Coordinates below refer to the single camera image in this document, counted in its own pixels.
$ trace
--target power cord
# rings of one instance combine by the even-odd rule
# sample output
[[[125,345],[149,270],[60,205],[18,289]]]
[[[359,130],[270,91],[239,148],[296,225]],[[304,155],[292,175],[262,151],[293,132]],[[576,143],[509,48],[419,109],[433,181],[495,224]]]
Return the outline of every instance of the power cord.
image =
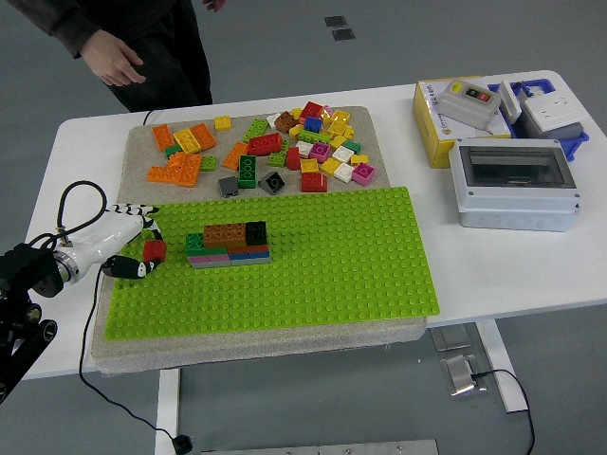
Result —
[[[508,371],[508,370],[504,370],[502,368],[497,368],[495,370],[490,370],[488,372],[481,372],[481,373],[475,373],[472,375],[472,379],[477,379],[479,377],[485,377],[488,374],[496,374],[496,373],[507,373],[509,374],[515,381],[516,383],[519,385],[519,388],[521,389],[521,393],[523,394],[523,398],[524,398],[524,403],[527,406],[527,418],[529,419],[529,428],[531,429],[531,444],[529,445],[529,449],[527,450],[526,455],[529,455],[531,453],[531,451],[533,450],[533,446],[535,445],[535,429],[533,428],[533,420],[531,419],[531,408],[529,407],[529,400],[527,399],[527,393],[524,391],[523,388],[523,384],[521,384],[521,381],[519,381],[519,379],[514,375],[514,373]]]
[[[84,363],[84,350],[85,350],[85,346],[86,346],[86,334],[88,332],[88,327],[90,326],[91,319],[93,318],[93,315],[95,314],[95,308],[97,307],[97,295],[99,292],[99,284],[101,281],[100,278],[101,278],[101,267],[99,268],[99,271],[97,272],[97,278],[95,279],[95,294],[93,295],[93,306],[91,308],[90,313],[88,314],[88,319],[86,320],[86,324],[84,325],[83,346],[82,346],[81,354],[80,354],[80,362],[78,364],[78,376],[80,377],[80,379],[82,380],[82,382],[84,383],[84,385],[86,387],[88,387],[92,391],[96,392],[97,395],[99,395],[101,398],[103,398],[110,405],[118,406],[122,410],[126,411],[126,413],[128,413],[131,417],[133,417],[136,420],[139,420],[140,422],[143,422],[145,425],[147,425],[154,431],[162,431],[163,433],[165,433],[171,439],[171,441],[173,443],[173,447],[175,448],[175,453],[177,455],[183,455],[183,454],[191,452],[193,445],[192,445],[192,440],[190,439],[189,436],[186,436],[185,434],[180,434],[179,436],[176,436],[176,437],[171,436],[171,433],[169,433],[169,431],[167,431],[165,428],[155,427],[148,420],[144,419],[143,417],[139,417],[138,415],[135,415],[130,409],[128,409],[123,404],[118,403],[117,401],[114,401],[114,400],[111,400],[110,398],[108,398],[102,391],[100,391],[97,387],[93,386],[90,382],[88,382],[84,378],[83,363]]]

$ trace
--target yellow lego brick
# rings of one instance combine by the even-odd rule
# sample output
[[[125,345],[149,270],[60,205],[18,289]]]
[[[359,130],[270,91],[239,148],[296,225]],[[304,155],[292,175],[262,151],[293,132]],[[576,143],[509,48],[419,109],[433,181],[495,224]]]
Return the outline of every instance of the yellow lego brick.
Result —
[[[350,158],[350,165],[354,168],[356,168],[357,165],[360,163],[368,163],[368,162],[369,162],[369,156],[367,156],[367,155],[352,155],[352,157]]]
[[[348,140],[343,136],[335,136],[333,137],[333,139],[331,139],[330,145],[331,145],[331,150],[332,151],[336,151],[341,145],[343,145],[343,143]]]
[[[338,110],[333,113],[333,117],[331,118],[331,120],[340,121],[341,123],[347,123],[348,121],[350,121],[350,114],[348,114],[347,112]]]
[[[215,131],[231,130],[230,116],[215,117]]]
[[[344,136],[346,139],[352,139],[352,137],[354,137],[354,128],[352,128],[350,125],[346,126],[342,136]]]
[[[316,158],[302,159],[302,173],[317,173],[319,171],[319,162]]]
[[[295,125],[293,128],[288,130],[288,135],[291,136],[291,139],[297,140],[300,136],[300,132],[304,130],[304,126],[300,124]]]
[[[321,171],[328,173],[329,175],[333,175],[340,164],[341,163],[337,159],[329,157],[322,163]]]
[[[291,115],[296,119],[299,120],[300,115],[302,114],[302,108],[301,107],[296,107],[291,111]]]
[[[347,126],[348,125],[346,125],[342,121],[334,121],[333,123],[331,123],[331,126],[329,126],[328,131],[332,133],[332,136],[343,136],[343,132],[345,131]]]
[[[173,134],[177,144],[181,146],[181,150],[183,150],[186,154],[195,154],[196,152],[200,152],[200,144],[193,136],[190,129],[186,128],[185,130],[177,131]]]

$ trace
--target white lego brick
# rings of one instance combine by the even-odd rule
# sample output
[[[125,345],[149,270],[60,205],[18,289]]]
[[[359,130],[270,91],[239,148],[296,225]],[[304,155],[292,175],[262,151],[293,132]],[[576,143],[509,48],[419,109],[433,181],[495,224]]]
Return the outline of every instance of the white lego brick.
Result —
[[[354,168],[346,163],[341,163],[340,166],[335,170],[333,176],[338,178],[343,183],[348,183],[352,180],[352,171]]]
[[[300,158],[308,158],[310,155],[310,151],[312,150],[312,145],[307,142],[303,142],[302,140],[298,140],[295,147],[300,149]]]
[[[340,147],[338,147],[336,149],[336,151],[333,153],[333,157],[335,159],[337,159],[340,163],[347,164],[350,161],[350,158],[352,157],[353,154],[354,154],[354,151],[340,145]]]
[[[274,122],[276,121],[276,118],[280,117],[281,113],[279,112],[278,114],[274,114],[272,116],[268,116],[266,117],[267,122],[269,123],[269,127],[272,130],[276,130],[276,125],[274,124]]]

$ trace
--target lego baseplate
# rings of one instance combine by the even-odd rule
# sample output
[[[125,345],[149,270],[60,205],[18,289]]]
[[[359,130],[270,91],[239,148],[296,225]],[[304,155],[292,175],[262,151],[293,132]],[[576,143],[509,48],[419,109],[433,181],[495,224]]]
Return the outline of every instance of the lego baseplate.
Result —
[[[189,232],[267,222],[271,263],[192,269]],[[436,315],[406,188],[170,204],[155,214],[167,262],[117,280],[107,340],[175,337]],[[123,254],[137,257],[144,239]]]

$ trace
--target floor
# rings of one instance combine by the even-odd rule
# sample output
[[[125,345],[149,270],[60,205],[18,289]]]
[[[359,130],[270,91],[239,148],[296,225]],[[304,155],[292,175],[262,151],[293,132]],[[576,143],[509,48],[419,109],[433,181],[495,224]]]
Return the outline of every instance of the floor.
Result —
[[[599,47],[607,3],[600,0],[583,7],[542,0],[230,0],[216,14],[194,5],[218,103],[551,69],[607,132],[600,88],[607,54]],[[335,15],[345,17],[354,40],[334,41],[324,17]],[[0,29],[0,251],[7,251],[25,239],[59,125],[125,111],[82,61],[6,2]],[[52,229],[54,220],[48,222]],[[606,305],[498,321],[529,395],[534,453],[607,453],[605,323]],[[468,328],[471,351],[486,362],[474,326]],[[443,455],[524,453],[526,418],[503,412],[491,381],[482,395],[447,394],[437,365],[448,356],[426,334],[389,349],[185,369],[181,430],[195,436],[196,450],[436,439]],[[77,379],[20,384],[0,407],[3,452],[153,452],[150,429]],[[156,372],[93,380],[156,419]]]

